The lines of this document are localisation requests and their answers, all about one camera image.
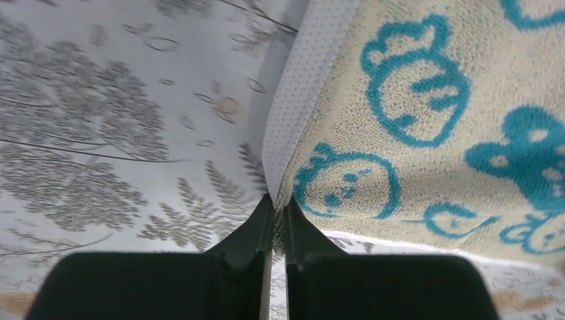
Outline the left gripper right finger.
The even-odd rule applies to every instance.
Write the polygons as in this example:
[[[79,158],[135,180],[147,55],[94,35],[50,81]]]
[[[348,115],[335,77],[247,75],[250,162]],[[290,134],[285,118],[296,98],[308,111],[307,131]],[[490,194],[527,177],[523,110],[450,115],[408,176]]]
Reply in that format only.
[[[463,257],[353,255],[291,200],[282,210],[289,319],[489,320],[498,314]]]

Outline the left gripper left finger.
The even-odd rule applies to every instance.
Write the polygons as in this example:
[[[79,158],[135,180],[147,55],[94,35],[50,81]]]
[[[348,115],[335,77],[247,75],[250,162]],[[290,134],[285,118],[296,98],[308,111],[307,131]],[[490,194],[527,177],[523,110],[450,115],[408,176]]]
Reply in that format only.
[[[203,253],[74,253],[49,272],[28,319],[267,319],[273,202]]]

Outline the white bear patterned towel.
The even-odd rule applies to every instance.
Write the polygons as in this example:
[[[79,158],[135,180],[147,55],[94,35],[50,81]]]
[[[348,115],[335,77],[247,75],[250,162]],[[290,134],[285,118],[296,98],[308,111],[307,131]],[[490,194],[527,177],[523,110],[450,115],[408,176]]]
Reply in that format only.
[[[321,229],[564,264],[564,2],[311,1],[267,187]]]

